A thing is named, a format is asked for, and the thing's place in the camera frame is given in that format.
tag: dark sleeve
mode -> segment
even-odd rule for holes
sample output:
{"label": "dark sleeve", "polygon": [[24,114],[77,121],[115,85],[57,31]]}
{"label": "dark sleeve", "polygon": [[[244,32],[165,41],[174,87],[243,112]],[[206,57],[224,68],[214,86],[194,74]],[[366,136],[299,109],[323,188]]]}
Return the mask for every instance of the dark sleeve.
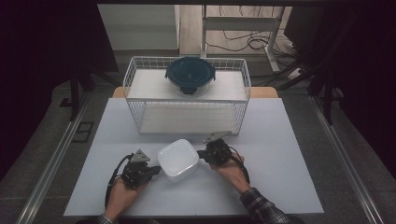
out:
{"label": "dark sleeve", "polygon": [[264,224],[290,223],[289,218],[257,189],[249,189],[239,200],[255,221]]}

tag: metal basket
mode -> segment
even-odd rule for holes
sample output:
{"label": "metal basket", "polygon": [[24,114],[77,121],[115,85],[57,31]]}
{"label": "metal basket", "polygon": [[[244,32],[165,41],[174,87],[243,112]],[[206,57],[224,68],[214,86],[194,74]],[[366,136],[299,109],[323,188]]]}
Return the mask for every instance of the metal basket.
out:
{"label": "metal basket", "polygon": [[133,57],[123,89],[140,133],[238,135],[250,97],[248,67],[243,59],[205,59],[216,68],[216,81],[205,94],[186,97],[165,78],[178,57]]}

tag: dark wall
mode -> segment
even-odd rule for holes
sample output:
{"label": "dark wall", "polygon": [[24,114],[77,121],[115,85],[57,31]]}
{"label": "dark wall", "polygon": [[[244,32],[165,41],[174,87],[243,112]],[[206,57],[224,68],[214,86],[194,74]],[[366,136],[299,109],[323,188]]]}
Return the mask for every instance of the dark wall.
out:
{"label": "dark wall", "polygon": [[364,7],[335,66],[341,107],[396,177],[395,11],[390,1]]}
{"label": "dark wall", "polygon": [[91,66],[117,71],[93,1],[0,3],[1,178],[45,115],[55,86]]}

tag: white plastic container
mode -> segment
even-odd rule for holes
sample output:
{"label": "white plastic container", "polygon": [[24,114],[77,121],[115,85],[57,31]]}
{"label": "white plastic container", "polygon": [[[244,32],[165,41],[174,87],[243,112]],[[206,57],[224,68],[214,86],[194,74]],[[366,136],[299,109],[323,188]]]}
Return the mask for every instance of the white plastic container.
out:
{"label": "white plastic container", "polygon": [[198,167],[199,156],[192,144],[179,139],[158,152],[158,162],[172,182],[193,173]]}

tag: white tabletop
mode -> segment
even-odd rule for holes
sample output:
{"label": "white tabletop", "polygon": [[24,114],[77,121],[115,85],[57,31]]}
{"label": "white tabletop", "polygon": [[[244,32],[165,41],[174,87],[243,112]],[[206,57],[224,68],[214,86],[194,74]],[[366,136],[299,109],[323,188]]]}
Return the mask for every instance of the white tabletop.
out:
{"label": "white tabletop", "polygon": [[[109,99],[65,216],[98,216],[105,210],[106,185],[120,160],[139,148],[159,165],[158,151],[177,139],[205,149],[199,135],[140,135],[125,99]],[[251,186],[288,214],[323,213],[312,179],[281,99],[250,99],[238,136],[224,141],[246,158]],[[207,163],[173,183],[153,177],[124,215],[133,217],[233,216],[247,212],[238,193]]]}

